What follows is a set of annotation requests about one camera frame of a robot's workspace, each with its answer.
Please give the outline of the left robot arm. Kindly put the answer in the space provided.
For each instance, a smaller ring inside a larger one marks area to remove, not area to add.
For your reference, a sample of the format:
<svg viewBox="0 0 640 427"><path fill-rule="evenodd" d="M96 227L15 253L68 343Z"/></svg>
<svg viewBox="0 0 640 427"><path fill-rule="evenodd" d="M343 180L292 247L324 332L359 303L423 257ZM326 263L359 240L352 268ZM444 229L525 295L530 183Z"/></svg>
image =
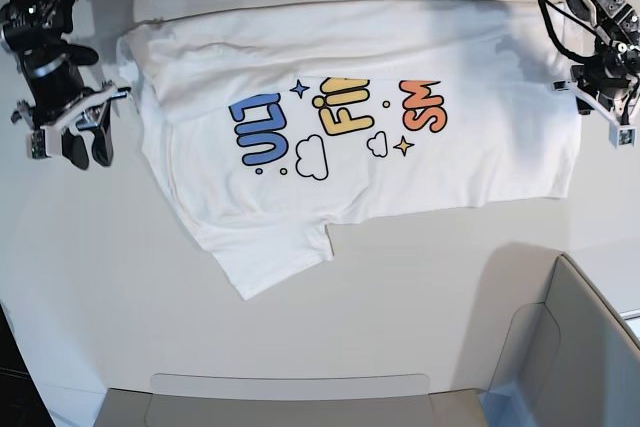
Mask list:
<svg viewBox="0 0 640 427"><path fill-rule="evenodd" d="M552 25L548 0L537 0L547 35L557 51L572 62L567 80L552 84L569 91L581 115L599 113L609 123L615 147L639 142L639 14L626 0L565 0L565 16L594 37L594 53L567 48Z"/></svg>

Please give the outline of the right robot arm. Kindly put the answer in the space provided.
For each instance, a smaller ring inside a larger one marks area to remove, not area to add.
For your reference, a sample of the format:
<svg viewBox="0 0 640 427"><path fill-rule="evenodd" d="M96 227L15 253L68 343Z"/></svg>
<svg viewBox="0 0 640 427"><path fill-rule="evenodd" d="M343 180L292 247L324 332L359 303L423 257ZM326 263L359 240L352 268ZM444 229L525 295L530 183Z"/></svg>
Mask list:
<svg viewBox="0 0 640 427"><path fill-rule="evenodd" d="M29 128L27 154L34 160L62 157L85 170L91 161L113 161L111 104L130 93L111 81L87 86L82 67L98 63L89 46L73 44L77 0L9 0L1 8L1 46L12 55L33 99L18 101L12 123Z"/></svg>

